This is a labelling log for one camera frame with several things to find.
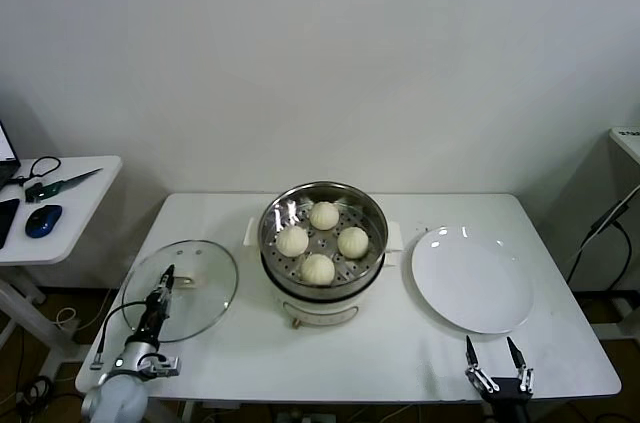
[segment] cable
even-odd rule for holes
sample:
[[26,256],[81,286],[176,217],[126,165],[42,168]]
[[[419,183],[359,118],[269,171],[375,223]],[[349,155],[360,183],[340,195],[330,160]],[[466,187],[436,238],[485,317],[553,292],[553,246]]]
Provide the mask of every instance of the cable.
[[20,363],[16,374],[16,394],[20,389],[20,373],[22,373],[22,363],[24,362],[24,328],[20,327]]
[[216,416],[221,416],[221,415],[228,415],[229,413],[235,413],[236,411],[238,411],[240,408],[234,408],[232,410],[227,410],[227,411],[217,411],[214,410],[213,413],[205,416],[200,423],[215,423],[216,421]]
[[115,309],[109,312],[107,317],[102,322],[102,335],[100,336],[100,343],[98,344],[98,350],[96,351],[96,354],[98,355],[102,354],[102,352],[104,351],[104,340],[105,340],[105,337],[107,336],[107,324],[109,323],[109,320],[111,319],[111,317],[115,315],[118,311],[124,310],[125,308],[128,308],[130,306],[144,305],[144,304],[146,304],[144,301],[132,301],[130,303],[125,303],[123,305],[117,306]]
[[[102,314],[102,312],[104,311],[104,308],[107,304],[107,301],[109,300],[109,295],[111,294],[111,292],[113,291],[113,288],[109,288],[107,290],[107,294],[104,296],[103,300],[102,300],[102,304],[100,305],[100,309],[98,310],[98,313],[96,313],[96,315],[91,319],[91,321],[89,321],[88,323],[85,323],[82,326],[79,326],[78,328],[76,328],[76,332],[80,331],[80,330],[84,330],[85,328],[89,328],[91,325],[93,325],[96,320],[98,318],[100,318],[100,315]],[[65,318],[64,320],[60,319],[60,315],[62,315],[65,311],[69,311],[71,312],[71,316],[69,316],[68,318]],[[62,326],[65,323],[69,323],[71,320],[73,320],[76,316],[77,316],[78,312],[76,311],[76,309],[72,306],[65,306],[64,308],[62,308],[60,311],[58,311],[58,313],[56,313],[56,319],[54,321],[54,323],[56,324],[56,326],[60,329],[62,329]]]
[[613,208],[613,210],[609,212],[609,214],[604,219],[602,224],[598,227],[598,229],[580,245],[580,248],[578,248],[578,251],[576,251],[573,255],[567,258],[567,262],[573,260],[581,251],[583,251],[587,247],[587,245],[591,243],[593,238],[595,238],[596,235],[598,235],[607,225],[609,225],[609,220],[611,220],[611,218],[618,212],[618,210],[622,208],[622,206],[625,205],[629,200],[631,200],[631,198],[633,198],[636,195],[636,193],[638,193],[638,191],[640,191],[640,185],[636,186],[633,190],[631,190],[631,192],[622,201],[620,201],[620,203],[618,203]]
[[627,272],[627,269],[629,268],[629,263],[631,263],[631,257],[633,256],[633,246],[631,245],[631,239],[629,238],[629,235],[627,234],[627,232],[624,231],[624,228],[622,227],[622,225],[617,221],[613,222],[613,227],[616,230],[618,230],[620,233],[622,233],[622,236],[624,236],[624,239],[627,242],[627,260],[624,262],[624,266],[622,267],[622,271],[620,272],[618,277],[615,280],[613,280],[613,283],[611,283],[608,286],[607,291],[613,290],[613,288],[618,284],[618,282],[625,275],[625,273]]
[[567,403],[567,406],[569,406],[569,408],[575,411],[582,421],[584,421],[585,423],[591,423],[591,421],[589,421],[589,418],[587,418],[585,414],[582,413],[582,411],[580,411],[580,409],[576,405],[574,405],[573,403]]
[[16,407],[14,406],[13,408],[11,408],[10,410],[7,410],[3,413],[0,413],[0,419],[4,418],[5,416],[13,413],[14,411],[16,411]]
[[396,415],[399,415],[400,413],[402,413],[405,410],[408,410],[409,408],[411,408],[413,405],[407,405],[407,406],[403,406],[402,408],[400,408],[399,410],[394,411],[393,413],[389,413],[387,416],[385,416],[383,419],[381,419],[378,423],[384,423],[387,420],[390,420],[391,418],[393,418]]
[[[44,160],[53,160],[56,162],[56,166],[45,171],[44,173],[36,173],[36,165]],[[29,176],[18,176],[16,178],[11,178],[10,180],[7,180],[6,184],[24,186],[25,183],[29,180],[32,180],[34,178],[42,178],[43,176],[47,176],[49,173],[56,171],[58,168],[60,168],[60,165],[62,165],[62,161],[60,161],[60,158],[56,158],[55,156],[42,156],[31,164]]]
[[[589,418],[586,417],[586,415],[580,411],[580,409],[574,405],[573,403],[567,403],[567,405],[576,412],[576,414],[580,417],[580,419],[582,421],[584,421],[585,423],[591,423],[591,421],[589,420]],[[638,423],[636,420],[634,420],[633,418],[630,418],[626,415],[623,415],[621,413],[602,413],[598,416],[596,416],[595,422],[594,423],[601,423],[605,418],[619,418],[623,421],[626,421],[627,423]]]
[[364,408],[360,408],[358,411],[356,411],[353,415],[351,415],[349,417],[349,419],[347,420],[347,423],[351,423],[353,420],[355,420],[357,417],[359,417],[362,413],[367,411],[369,408],[370,408],[369,406],[365,406]]
[[603,413],[601,415],[596,416],[595,423],[600,423],[605,418],[618,418],[620,420],[626,421],[627,423],[637,423],[633,418],[629,418],[626,415],[620,413]]
[[[580,244],[581,248],[585,246],[585,243],[589,240],[589,238],[591,238],[591,235],[592,235],[591,232],[587,233],[587,236],[584,237],[584,240],[582,240],[582,243]],[[576,268],[578,268],[578,265],[580,264],[581,259],[582,259],[582,250],[578,251],[578,256],[576,258],[576,261],[573,264],[573,267],[571,267],[571,271],[569,272],[569,276],[567,277],[567,285],[571,283],[571,278],[573,278],[573,274],[576,272]]]
[[15,391],[13,393],[11,393],[10,395],[8,395],[4,400],[0,401],[0,406],[4,405],[7,401],[9,401],[14,396],[16,396],[16,392]]
[[[69,316],[68,318],[65,318],[64,320],[60,319],[60,315],[62,315],[65,311],[68,311],[69,313],[71,313],[71,316]],[[62,308],[60,311],[58,311],[58,313],[56,313],[56,320],[55,320],[55,324],[58,327],[58,329],[62,330],[63,329],[63,325],[65,323],[69,323],[71,320],[73,320],[76,315],[78,314],[78,312],[76,311],[76,309],[72,306],[65,306],[64,308]]]

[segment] small white desk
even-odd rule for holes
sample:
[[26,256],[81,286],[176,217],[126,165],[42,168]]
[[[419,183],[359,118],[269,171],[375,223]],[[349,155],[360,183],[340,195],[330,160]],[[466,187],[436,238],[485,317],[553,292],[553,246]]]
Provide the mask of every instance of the small white desk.
[[[18,324],[54,350],[51,352],[51,361],[54,360],[55,355],[77,355],[80,349],[71,341],[68,334],[60,331],[31,305],[32,301],[38,303],[44,301],[44,295],[20,267],[51,265],[69,256],[122,167],[122,161],[118,156],[61,158],[61,160],[60,168],[45,176],[41,180],[43,184],[66,180],[96,168],[103,168],[103,170],[77,187],[37,204],[25,203],[24,190],[17,185],[6,186],[0,191],[0,201],[20,198],[20,206],[4,248],[0,249],[0,308],[12,319],[12,323],[7,325],[2,333],[0,343],[4,343],[6,337]],[[16,176],[27,176],[33,160],[24,160],[21,163],[22,166]],[[43,238],[29,238],[24,231],[27,218],[34,210],[51,204],[61,205],[63,208],[62,216],[53,231]],[[18,288],[25,296],[11,285]],[[49,366],[51,371],[55,371],[57,363],[52,363],[52,366],[45,364],[44,373],[47,373]]]
[[[389,266],[353,320],[294,330],[271,295],[258,250],[242,246],[249,219],[259,216],[274,196],[175,194],[165,201],[133,267],[172,242],[209,239],[233,254],[240,280],[235,300],[217,326],[162,346],[163,353],[182,358],[182,373],[148,382],[150,396],[233,402],[478,401],[464,375],[466,332],[430,309],[409,272],[412,248],[425,228],[456,224],[500,235],[526,263],[535,306],[511,337],[535,368],[534,398],[620,390],[607,355],[514,197],[374,195],[387,218],[400,224],[405,251],[387,255]],[[104,371],[128,334],[124,319],[112,318]],[[472,338],[483,368],[495,376],[515,375],[505,336]],[[76,379],[82,392],[97,384],[102,373],[89,369],[96,346],[97,341]]]

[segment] computer mouse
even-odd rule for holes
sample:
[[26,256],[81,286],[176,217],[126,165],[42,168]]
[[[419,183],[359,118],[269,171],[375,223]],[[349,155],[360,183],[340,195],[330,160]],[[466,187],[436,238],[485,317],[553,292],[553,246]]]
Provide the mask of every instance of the computer mouse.
[[47,236],[56,226],[60,215],[62,215],[62,207],[60,205],[46,205],[38,208],[29,215],[24,231],[31,238]]

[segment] electric steamer pot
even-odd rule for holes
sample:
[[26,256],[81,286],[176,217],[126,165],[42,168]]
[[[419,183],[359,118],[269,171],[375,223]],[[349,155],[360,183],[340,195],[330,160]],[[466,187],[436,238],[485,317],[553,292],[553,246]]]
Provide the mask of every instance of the electric steamer pot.
[[[333,203],[340,212],[338,224],[326,231],[309,222],[311,208],[321,201]],[[276,248],[276,235],[290,225],[303,228],[309,236],[306,251],[295,258],[285,257]],[[348,260],[338,251],[338,235],[350,226],[362,228],[369,236],[369,250],[358,260]],[[387,220],[370,196],[352,186],[328,181],[300,185],[278,196],[258,225],[265,272],[281,291],[310,303],[344,301],[369,287],[382,270],[387,237]],[[336,273],[329,286],[312,285],[300,278],[300,265],[312,253],[333,261]]]

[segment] table leg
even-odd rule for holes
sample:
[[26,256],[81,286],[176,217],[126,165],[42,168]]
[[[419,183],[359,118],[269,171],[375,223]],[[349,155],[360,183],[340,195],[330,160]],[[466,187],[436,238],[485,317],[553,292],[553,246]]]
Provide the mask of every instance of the table leg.
[[640,344],[640,308],[631,309],[623,299],[613,300],[623,316],[619,323],[596,323],[591,325],[599,340],[635,340]]
[[44,303],[46,296],[33,283],[33,280],[24,269],[17,266],[8,266],[0,268],[0,277],[15,286],[20,293],[26,297],[30,297],[38,305]]
[[73,354],[77,346],[71,338],[45,318],[9,283],[0,280],[0,309],[52,350]]

